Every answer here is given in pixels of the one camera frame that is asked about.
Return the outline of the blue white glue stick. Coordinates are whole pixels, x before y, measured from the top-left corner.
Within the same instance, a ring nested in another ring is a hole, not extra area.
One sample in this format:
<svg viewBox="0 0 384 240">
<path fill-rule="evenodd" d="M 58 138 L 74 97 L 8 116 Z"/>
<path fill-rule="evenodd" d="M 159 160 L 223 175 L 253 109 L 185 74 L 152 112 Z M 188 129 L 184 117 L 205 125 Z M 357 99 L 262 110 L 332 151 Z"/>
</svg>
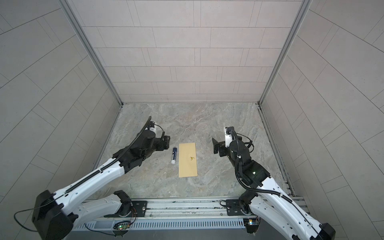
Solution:
<svg viewBox="0 0 384 240">
<path fill-rule="evenodd" d="M 178 149 L 177 149 L 177 148 L 173 148 L 173 151 L 172 151 L 172 158 L 171 158 L 171 164 L 175 164 L 175 163 L 176 163 L 177 152 L 178 152 Z"/>
</svg>

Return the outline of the tan kraft paper envelope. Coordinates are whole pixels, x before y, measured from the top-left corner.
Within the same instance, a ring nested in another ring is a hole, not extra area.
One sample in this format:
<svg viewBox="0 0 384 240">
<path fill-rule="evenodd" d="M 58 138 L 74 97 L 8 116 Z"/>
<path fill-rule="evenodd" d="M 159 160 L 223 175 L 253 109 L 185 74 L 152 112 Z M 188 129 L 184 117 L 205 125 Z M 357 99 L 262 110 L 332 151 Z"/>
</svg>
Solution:
<svg viewBox="0 0 384 240">
<path fill-rule="evenodd" d="M 195 143 L 179 144 L 179 178 L 197 177 L 197 155 Z"/>
</svg>

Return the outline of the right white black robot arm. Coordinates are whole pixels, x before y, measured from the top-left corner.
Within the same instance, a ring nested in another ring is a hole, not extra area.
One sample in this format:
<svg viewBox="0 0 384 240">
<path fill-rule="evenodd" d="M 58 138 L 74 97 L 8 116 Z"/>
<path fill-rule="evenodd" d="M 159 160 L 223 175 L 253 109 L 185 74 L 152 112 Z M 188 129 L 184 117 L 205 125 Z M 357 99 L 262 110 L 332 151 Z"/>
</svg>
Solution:
<svg viewBox="0 0 384 240">
<path fill-rule="evenodd" d="M 240 197 L 245 213 L 261 217 L 287 240 L 333 240 L 336 230 L 305 212 L 277 184 L 271 174 L 250 156 L 250 144 L 230 138 L 213 141 L 214 154 L 227 157 L 238 182 L 246 190 Z"/>
</svg>

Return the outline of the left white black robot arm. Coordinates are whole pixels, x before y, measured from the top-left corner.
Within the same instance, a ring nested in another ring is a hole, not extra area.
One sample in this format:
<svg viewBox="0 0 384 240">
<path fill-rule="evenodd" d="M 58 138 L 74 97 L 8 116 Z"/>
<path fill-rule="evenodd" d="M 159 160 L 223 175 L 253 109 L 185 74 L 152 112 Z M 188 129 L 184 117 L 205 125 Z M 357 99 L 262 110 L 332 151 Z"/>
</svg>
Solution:
<svg viewBox="0 0 384 240">
<path fill-rule="evenodd" d="M 53 193 L 48 190 L 36 197 L 32 223 L 43 240 L 62 240 L 73 228 L 106 215 L 127 215 L 130 198 L 117 191 L 106 198 L 85 200 L 107 183 L 123 176 L 149 158 L 153 152 L 170 147 L 170 136 L 157 137 L 153 128 L 144 129 L 134 141 L 119 150 L 101 167 L 80 180 Z"/>
</svg>

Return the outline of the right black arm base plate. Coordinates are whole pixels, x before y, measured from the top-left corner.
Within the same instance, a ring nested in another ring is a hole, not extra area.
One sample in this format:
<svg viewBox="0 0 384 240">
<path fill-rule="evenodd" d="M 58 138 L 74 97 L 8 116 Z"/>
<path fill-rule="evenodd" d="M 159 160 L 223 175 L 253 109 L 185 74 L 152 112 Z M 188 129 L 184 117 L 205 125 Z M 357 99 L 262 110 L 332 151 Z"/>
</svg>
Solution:
<svg viewBox="0 0 384 240">
<path fill-rule="evenodd" d="M 256 216 L 250 210 L 243 210 L 239 199 L 226 199 L 220 205 L 226 209 L 228 216 Z"/>
</svg>

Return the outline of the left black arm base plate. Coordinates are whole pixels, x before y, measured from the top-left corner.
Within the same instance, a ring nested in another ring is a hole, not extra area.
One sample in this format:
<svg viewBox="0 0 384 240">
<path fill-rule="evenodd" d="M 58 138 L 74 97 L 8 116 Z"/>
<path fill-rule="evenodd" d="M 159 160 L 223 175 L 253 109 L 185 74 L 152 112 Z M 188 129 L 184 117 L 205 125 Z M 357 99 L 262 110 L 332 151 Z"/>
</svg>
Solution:
<svg viewBox="0 0 384 240">
<path fill-rule="evenodd" d="M 145 216 L 147 205 L 147 201 L 123 203 L 115 214 L 105 215 L 104 218 L 141 218 Z"/>
</svg>

